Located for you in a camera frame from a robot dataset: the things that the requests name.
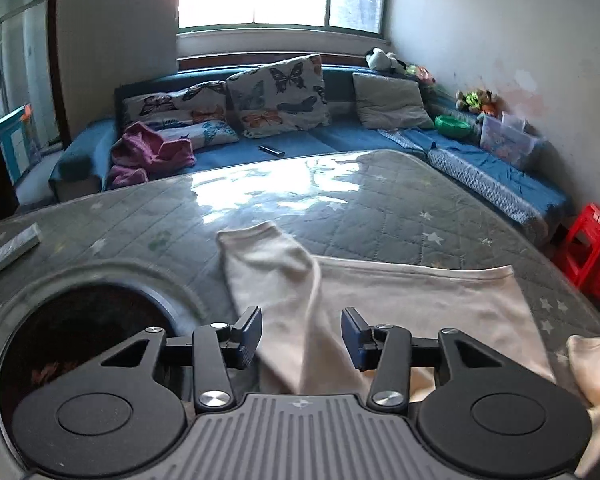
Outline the round black induction cooktop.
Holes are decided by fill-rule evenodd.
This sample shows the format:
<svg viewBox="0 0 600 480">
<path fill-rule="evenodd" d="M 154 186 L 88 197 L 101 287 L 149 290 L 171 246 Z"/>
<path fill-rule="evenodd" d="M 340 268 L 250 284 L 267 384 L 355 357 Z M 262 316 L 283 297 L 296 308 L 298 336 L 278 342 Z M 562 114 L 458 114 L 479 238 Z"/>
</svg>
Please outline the round black induction cooktop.
<svg viewBox="0 0 600 480">
<path fill-rule="evenodd" d="M 47 274 L 0 307 L 0 479 L 28 471 L 9 435 L 12 412 L 53 378 L 146 327 L 185 336 L 202 321 L 204 304 L 172 273 L 140 261 L 99 260 Z"/>
</svg>

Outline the yellow green plush toy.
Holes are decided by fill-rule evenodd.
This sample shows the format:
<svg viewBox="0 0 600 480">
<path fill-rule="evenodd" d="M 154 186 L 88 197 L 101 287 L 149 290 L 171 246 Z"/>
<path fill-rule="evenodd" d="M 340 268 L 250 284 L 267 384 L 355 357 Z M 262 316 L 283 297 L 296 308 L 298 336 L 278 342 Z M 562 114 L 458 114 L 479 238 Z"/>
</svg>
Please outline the yellow green plush toy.
<svg viewBox="0 0 600 480">
<path fill-rule="evenodd" d="M 468 110 L 471 114 L 498 116 L 498 96 L 490 90 L 478 89 L 468 93 L 457 91 L 455 106 L 458 110 Z"/>
</svg>

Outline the purple crumpled garment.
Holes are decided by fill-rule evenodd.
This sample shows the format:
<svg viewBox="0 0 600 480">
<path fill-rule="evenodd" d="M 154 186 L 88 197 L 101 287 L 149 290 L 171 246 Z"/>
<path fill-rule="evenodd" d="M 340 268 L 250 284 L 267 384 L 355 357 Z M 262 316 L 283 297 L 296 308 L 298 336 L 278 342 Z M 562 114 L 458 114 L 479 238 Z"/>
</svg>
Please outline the purple crumpled garment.
<svg viewBox="0 0 600 480">
<path fill-rule="evenodd" d="M 196 164 L 189 140 L 166 140 L 143 122 L 134 122 L 124 130 L 110 156 L 110 188 L 147 183 L 150 177 L 170 176 Z"/>
</svg>

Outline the large butterfly print pillow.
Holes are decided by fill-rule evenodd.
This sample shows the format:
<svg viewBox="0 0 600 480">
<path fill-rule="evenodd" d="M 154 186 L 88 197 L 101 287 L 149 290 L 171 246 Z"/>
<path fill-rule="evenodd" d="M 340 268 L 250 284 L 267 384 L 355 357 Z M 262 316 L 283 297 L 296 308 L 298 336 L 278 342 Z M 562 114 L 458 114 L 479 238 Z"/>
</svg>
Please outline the large butterfly print pillow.
<svg viewBox="0 0 600 480">
<path fill-rule="evenodd" d="M 244 70 L 229 76 L 226 86 L 247 138 L 308 131 L 332 122 L 317 53 Z"/>
</svg>

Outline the cream knit sweater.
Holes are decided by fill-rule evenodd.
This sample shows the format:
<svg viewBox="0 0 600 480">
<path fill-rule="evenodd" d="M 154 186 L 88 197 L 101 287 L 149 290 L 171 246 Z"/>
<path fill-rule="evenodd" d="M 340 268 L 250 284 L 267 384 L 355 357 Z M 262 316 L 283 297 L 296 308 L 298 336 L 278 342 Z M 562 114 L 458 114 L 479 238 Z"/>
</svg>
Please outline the cream knit sweater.
<svg viewBox="0 0 600 480">
<path fill-rule="evenodd" d="M 432 337 L 451 326 L 588 400 L 593 437 L 577 469 L 600 479 L 600 316 L 550 266 L 449 270 L 313 255 L 276 224 L 219 232 L 238 312 L 263 312 L 268 380 L 294 393 L 366 394 L 340 336 L 340 313 Z"/>
</svg>

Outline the green plastic bowl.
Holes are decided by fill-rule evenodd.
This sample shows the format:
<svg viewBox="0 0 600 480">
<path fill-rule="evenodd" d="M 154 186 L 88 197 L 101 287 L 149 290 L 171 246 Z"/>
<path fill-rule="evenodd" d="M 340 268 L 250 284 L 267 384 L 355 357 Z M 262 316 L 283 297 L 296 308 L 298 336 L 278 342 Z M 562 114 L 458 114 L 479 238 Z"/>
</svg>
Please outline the green plastic bowl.
<svg viewBox="0 0 600 480">
<path fill-rule="evenodd" d="M 471 136 L 472 127 L 464 120 L 449 115 L 439 115 L 434 118 L 434 124 L 442 136 L 449 139 L 462 140 Z"/>
</svg>

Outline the white black plush toy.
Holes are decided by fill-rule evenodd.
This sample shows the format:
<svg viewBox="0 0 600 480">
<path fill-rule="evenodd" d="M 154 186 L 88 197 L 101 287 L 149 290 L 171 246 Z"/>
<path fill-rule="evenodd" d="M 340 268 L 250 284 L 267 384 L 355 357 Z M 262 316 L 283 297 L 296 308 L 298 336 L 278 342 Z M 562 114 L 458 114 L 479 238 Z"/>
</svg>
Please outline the white black plush toy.
<svg viewBox="0 0 600 480">
<path fill-rule="evenodd" d="M 405 74 L 406 64 L 399 60 L 393 52 L 385 52 L 381 48 L 373 48 L 365 53 L 367 66 L 379 73 Z"/>
</svg>

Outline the black remote on sofa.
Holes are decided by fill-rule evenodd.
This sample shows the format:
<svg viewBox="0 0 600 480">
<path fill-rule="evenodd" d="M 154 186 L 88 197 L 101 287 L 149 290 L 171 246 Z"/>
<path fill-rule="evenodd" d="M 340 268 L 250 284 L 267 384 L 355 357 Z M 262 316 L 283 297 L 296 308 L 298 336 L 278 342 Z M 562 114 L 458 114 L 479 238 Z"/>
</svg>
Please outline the black remote on sofa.
<svg viewBox="0 0 600 480">
<path fill-rule="evenodd" d="M 259 150 L 262 151 L 263 153 L 272 155 L 274 157 L 285 157 L 286 153 L 284 151 L 279 151 L 276 150 L 276 148 L 271 148 L 270 146 L 266 146 L 266 145 L 259 145 L 258 146 Z"/>
</svg>

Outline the plain grey cushion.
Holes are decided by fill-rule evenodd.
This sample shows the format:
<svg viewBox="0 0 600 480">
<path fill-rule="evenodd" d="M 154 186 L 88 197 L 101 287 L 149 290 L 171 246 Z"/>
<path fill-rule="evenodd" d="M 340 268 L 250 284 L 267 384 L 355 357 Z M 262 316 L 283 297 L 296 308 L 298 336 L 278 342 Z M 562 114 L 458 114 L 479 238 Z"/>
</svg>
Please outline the plain grey cushion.
<svg viewBox="0 0 600 480">
<path fill-rule="evenodd" d="M 354 73 L 356 112 L 369 129 L 433 129 L 417 82 L 409 79 Z"/>
</svg>

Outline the low butterfly print pillow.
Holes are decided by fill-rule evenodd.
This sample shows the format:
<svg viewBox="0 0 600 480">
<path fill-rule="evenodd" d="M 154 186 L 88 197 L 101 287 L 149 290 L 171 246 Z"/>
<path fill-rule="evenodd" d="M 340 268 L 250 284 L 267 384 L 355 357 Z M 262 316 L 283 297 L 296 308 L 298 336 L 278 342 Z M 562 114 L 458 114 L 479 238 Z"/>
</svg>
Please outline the low butterfly print pillow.
<svg viewBox="0 0 600 480">
<path fill-rule="evenodd" d="M 173 92 L 131 96 L 123 101 L 124 125 L 142 122 L 164 140 L 186 139 L 194 151 L 239 141 L 228 123 L 227 88 L 212 80 Z"/>
</svg>

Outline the grey remote on table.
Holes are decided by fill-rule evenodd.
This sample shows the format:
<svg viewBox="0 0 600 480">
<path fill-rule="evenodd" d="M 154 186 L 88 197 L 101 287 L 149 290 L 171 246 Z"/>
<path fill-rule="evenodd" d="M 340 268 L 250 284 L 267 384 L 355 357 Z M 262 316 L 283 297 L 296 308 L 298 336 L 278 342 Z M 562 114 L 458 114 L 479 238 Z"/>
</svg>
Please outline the grey remote on table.
<svg viewBox="0 0 600 480">
<path fill-rule="evenodd" d="M 36 223 L 0 247 L 0 272 L 41 243 L 42 233 Z"/>
</svg>

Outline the clear plastic storage box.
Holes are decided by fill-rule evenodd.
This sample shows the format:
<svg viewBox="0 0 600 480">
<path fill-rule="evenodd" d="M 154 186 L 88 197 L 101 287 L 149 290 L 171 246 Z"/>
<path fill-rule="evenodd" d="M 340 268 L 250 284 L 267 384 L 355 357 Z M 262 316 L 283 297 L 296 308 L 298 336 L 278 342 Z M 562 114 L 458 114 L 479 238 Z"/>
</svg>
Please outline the clear plastic storage box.
<svg viewBox="0 0 600 480">
<path fill-rule="evenodd" d="M 520 171 L 530 171 L 539 159 L 544 148 L 542 136 L 535 136 L 519 129 L 520 125 L 510 126 L 500 120 L 484 115 L 480 136 L 480 148 L 509 166 Z"/>
</svg>

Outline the blue corner sofa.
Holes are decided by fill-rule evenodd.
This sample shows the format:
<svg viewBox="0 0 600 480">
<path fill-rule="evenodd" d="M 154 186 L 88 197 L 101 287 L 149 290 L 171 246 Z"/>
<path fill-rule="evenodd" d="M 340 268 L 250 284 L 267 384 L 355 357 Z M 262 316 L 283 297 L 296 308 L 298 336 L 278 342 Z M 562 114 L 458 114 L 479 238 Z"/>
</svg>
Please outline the blue corner sofa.
<svg viewBox="0 0 600 480">
<path fill-rule="evenodd" d="M 110 187 L 110 151 L 125 125 L 125 102 L 134 96 L 187 89 L 194 84 L 224 80 L 242 71 L 240 66 L 188 70 L 171 76 L 126 84 L 114 92 L 114 117 L 96 120 L 73 140 L 50 174 L 50 188 L 61 202 L 100 193 Z M 323 74 L 326 100 L 332 109 L 327 127 L 282 133 L 264 140 L 240 138 L 236 142 L 198 148 L 195 170 L 265 162 L 274 154 L 286 157 L 371 150 L 398 150 L 414 155 L 494 207 L 535 245 L 547 242 L 558 226 L 573 214 L 572 200 L 535 171 L 521 171 L 479 145 L 480 134 L 452 140 L 434 130 L 405 129 L 396 133 L 365 128 L 354 106 L 353 66 L 327 65 Z"/>
</svg>

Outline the red plastic stool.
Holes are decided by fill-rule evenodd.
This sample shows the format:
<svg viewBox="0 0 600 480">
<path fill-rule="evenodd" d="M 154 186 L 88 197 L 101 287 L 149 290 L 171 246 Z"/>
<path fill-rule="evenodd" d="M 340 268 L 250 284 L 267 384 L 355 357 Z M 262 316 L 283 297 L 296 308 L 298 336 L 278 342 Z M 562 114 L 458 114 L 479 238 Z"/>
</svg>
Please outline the red plastic stool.
<svg viewBox="0 0 600 480">
<path fill-rule="evenodd" d="M 583 208 L 553 262 L 577 290 L 600 304 L 600 205 Z"/>
</svg>

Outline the blue cabinet in doorway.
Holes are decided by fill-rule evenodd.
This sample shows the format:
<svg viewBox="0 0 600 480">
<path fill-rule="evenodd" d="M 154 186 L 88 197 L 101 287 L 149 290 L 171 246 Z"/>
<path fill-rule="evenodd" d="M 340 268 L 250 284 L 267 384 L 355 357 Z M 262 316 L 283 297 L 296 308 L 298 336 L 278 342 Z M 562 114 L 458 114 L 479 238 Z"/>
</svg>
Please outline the blue cabinet in doorway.
<svg viewBox="0 0 600 480">
<path fill-rule="evenodd" d="M 33 108 L 24 104 L 0 119 L 0 147 L 13 185 L 41 161 Z"/>
</svg>

